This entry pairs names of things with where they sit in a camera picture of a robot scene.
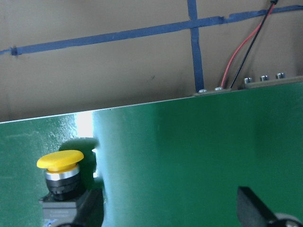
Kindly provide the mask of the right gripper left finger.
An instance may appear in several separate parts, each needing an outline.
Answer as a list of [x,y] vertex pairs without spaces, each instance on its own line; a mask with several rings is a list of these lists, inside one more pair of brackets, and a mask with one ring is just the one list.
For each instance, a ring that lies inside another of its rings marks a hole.
[[101,227],[104,220],[103,192],[92,189],[81,205],[71,227]]

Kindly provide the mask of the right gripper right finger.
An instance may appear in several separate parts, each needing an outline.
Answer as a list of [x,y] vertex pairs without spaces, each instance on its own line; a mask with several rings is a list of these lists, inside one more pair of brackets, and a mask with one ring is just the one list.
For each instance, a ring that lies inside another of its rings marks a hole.
[[274,213],[246,186],[239,186],[237,190],[237,217],[242,227],[281,226]]

